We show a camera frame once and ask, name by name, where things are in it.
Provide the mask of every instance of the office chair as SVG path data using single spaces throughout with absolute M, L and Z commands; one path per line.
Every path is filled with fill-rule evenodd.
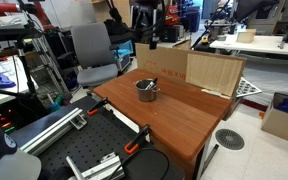
M 75 53 L 83 68 L 77 75 L 82 86 L 95 87 L 117 77 L 111 42 L 103 23 L 71 28 Z

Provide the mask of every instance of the cardboard sheet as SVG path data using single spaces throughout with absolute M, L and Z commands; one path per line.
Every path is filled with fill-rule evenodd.
M 243 59 L 189 54 L 186 82 L 232 97 L 244 66 Z

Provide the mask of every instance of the red object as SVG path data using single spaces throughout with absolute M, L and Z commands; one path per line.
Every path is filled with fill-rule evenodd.
M 96 114 L 97 112 L 98 112 L 98 110 L 94 109 L 93 111 L 87 111 L 87 114 L 92 116 L 92 115 Z
M 247 99 L 245 99 L 245 100 L 243 101 L 243 104 L 246 105 L 246 106 L 249 106 L 249 107 L 251 107 L 251 108 L 254 108 L 254 109 L 263 111 L 263 112 L 265 112 L 266 109 L 267 109 L 267 106 L 264 106 L 264 105 L 262 105 L 262 104 L 258 104 L 258 103 L 253 102 L 253 101 L 249 101 L 249 100 L 247 100 Z
M 7 126 L 9 126 L 9 125 L 11 125 L 11 122 L 4 124 L 4 125 L 2 126 L 2 128 L 5 128 L 5 127 L 7 127 Z
M 139 145 L 135 144 L 131 149 L 129 149 L 130 144 L 131 144 L 131 142 L 127 143 L 124 146 L 124 150 L 127 154 L 133 154 L 139 148 Z
M 18 5 L 9 3 L 0 3 L 0 13 L 5 14 L 5 12 L 19 12 L 16 6 Z
M 37 19 L 41 22 L 44 30 L 53 29 L 54 26 L 51 24 L 51 21 L 48 19 L 47 15 L 45 14 L 41 4 L 39 2 L 34 3 L 36 13 L 33 13 Z M 18 4 L 12 3 L 0 3 L 0 16 L 6 16 L 6 12 L 15 12 L 21 13 L 21 9 L 19 8 Z
M 52 25 L 51 21 L 48 19 L 47 15 L 45 14 L 41 6 L 41 3 L 35 2 L 34 5 L 37 10 L 37 12 L 34 15 L 38 18 L 38 20 L 40 20 L 44 30 L 46 31 L 49 29 L 53 29 L 54 26 Z
M 170 6 L 165 16 L 165 25 L 177 25 L 180 23 L 181 19 L 178 16 L 177 5 Z

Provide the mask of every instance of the table leg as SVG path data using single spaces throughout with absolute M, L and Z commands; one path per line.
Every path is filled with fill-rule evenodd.
M 193 180 L 201 179 L 202 171 L 204 168 L 204 163 L 206 160 L 207 150 L 208 150 L 208 147 L 209 147 L 209 144 L 211 141 L 211 137 L 212 137 L 212 135 L 210 135 L 210 137 L 208 137 L 206 143 L 204 144 L 203 148 L 201 149 L 201 151 L 198 153 L 198 155 L 196 157 Z

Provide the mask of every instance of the metal clamp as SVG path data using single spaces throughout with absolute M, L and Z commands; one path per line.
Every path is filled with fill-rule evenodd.
M 24 144 L 20 149 L 34 156 L 41 154 L 45 149 L 71 130 L 73 126 L 78 130 L 85 126 L 87 122 L 84 120 L 81 113 L 81 109 L 75 108 L 52 126 Z
M 115 169 L 121 165 L 121 161 L 119 156 L 117 156 L 114 152 L 104 156 L 101 160 L 101 164 L 81 173 L 80 170 L 76 167 L 73 160 L 67 156 L 66 160 L 73 170 L 75 176 L 69 178 L 68 180 L 104 180 L 107 179 Z M 114 174 L 112 179 L 118 180 L 125 176 L 123 168 L 119 168 L 119 170 Z
M 94 114 L 96 114 L 98 112 L 98 108 L 105 106 L 106 104 L 109 104 L 110 101 L 108 100 L 108 98 L 103 98 L 102 100 L 100 100 L 99 102 L 97 102 L 91 109 L 89 109 L 87 111 L 87 114 L 92 116 Z
M 151 131 L 150 125 L 146 124 L 136 136 L 124 146 L 124 150 L 127 154 L 133 154 L 139 148 L 139 139 L 145 137 Z

